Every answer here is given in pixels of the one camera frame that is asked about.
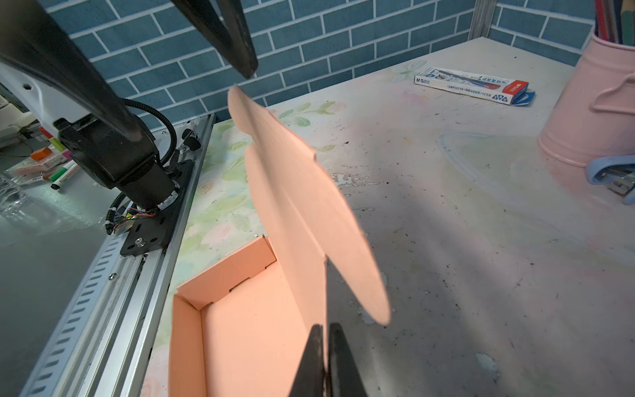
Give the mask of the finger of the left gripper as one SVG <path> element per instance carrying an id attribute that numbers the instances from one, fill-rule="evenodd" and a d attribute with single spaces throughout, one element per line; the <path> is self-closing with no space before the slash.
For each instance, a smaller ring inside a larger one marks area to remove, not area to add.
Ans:
<path id="1" fill-rule="evenodd" d="M 258 59 L 240 1 L 216 1 L 222 18 L 207 0 L 172 3 L 239 74 L 245 79 L 256 74 Z"/>

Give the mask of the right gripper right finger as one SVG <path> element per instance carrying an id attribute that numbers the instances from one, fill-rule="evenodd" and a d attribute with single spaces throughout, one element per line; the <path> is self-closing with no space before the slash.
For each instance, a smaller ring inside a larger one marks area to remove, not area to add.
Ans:
<path id="1" fill-rule="evenodd" d="M 367 397 L 341 324 L 329 325 L 327 396 Z"/>

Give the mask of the orange paper box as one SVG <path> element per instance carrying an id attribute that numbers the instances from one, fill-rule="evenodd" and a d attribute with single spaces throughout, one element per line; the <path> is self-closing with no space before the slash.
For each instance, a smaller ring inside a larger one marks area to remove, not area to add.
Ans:
<path id="1" fill-rule="evenodd" d="M 327 396 L 327 264 L 363 309 L 390 322 L 384 282 L 347 200 L 315 151 L 240 88 L 228 94 L 251 137 L 247 182 L 265 234 L 178 287 L 171 396 L 289 396 L 309 332 L 323 327 Z"/>

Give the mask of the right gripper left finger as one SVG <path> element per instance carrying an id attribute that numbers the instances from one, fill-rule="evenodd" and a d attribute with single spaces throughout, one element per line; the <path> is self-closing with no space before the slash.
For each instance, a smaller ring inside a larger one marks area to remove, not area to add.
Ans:
<path id="1" fill-rule="evenodd" d="M 289 397 L 324 396 L 323 327 L 311 327 Z"/>

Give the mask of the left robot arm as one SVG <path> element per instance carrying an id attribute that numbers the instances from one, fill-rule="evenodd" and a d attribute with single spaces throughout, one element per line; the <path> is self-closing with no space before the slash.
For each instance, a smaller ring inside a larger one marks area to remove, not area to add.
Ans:
<path id="1" fill-rule="evenodd" d="M 177 200 L 148 127 L 37 1 L 1 3 L 1 84 L 102 186 L 143 209 Z"/>

